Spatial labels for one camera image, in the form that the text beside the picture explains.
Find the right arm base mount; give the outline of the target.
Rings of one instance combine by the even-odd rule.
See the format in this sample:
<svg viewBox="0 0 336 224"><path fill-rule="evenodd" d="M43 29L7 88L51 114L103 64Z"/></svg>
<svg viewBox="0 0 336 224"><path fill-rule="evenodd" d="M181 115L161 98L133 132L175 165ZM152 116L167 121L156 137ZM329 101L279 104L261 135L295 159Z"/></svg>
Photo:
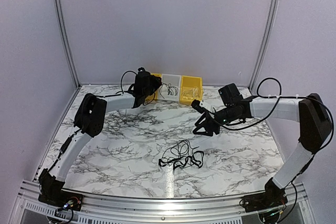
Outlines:
<svg viewBox="0 0 336 224"><path fill-rule="evenodd" d="M246 212L253 212L283 206L287 202L288 199L285 193L276 197L268 197L266 193L257 193L243 196L239 205L243 207Z"/></svg>

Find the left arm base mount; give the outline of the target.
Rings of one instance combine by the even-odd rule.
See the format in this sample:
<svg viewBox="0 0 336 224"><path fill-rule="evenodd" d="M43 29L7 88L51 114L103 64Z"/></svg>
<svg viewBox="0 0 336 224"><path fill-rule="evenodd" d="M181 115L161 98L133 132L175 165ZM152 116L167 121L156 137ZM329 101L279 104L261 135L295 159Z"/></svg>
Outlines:
<svg viewBox="0 0 336 224"><path fill-rule="evenodd" d="M73 203L70 205L71 209L74 211L80 211L83 203L83 195L70 193L68 191L61 191L59 195L55 196L45 196L39 194L38 201L52 205L58 208L62 208L68 201Z"/></svg>

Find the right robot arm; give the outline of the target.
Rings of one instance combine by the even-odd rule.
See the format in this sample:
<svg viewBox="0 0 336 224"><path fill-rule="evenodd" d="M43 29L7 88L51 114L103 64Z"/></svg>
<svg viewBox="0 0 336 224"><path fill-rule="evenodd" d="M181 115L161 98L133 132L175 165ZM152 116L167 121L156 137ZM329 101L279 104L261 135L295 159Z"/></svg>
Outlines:
<svg viewBox="0 0 336 224"><path fill-rule="evenodd" d="M195 135L217 135L221 128L234 131L234 121L254 118L259 122L275 118L299 123L297 147L266 183L265 192L257 200L271 207L284 195L285 188L306 171L317 153L331 142L334 134L332 114L317 93L308 96L257 94L244 98L234 83L222 87L218 93L225 106L221 110L215 110L205 101L192 102L192 108L202 115L195 123Z"/></svg>

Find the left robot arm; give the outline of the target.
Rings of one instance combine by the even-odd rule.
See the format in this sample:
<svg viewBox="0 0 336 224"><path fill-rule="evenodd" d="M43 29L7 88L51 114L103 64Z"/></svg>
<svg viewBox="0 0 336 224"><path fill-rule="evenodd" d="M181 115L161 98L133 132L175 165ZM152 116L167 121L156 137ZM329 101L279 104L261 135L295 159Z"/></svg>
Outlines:
<svg viewBox="0 0 336 224"><path fill-rule="evenodd" d="M62 188L77 156L92 138L101 133L105 115L113 111L138 108L161 85L161 77L139 68L134 83L126 91L105 96L87 93L74 118L73 126L77 130L63 143L54 163L43 169L38 178L38 200L53 206L63 206L70 199L79 200L79 195L71 195Z"/></svg>

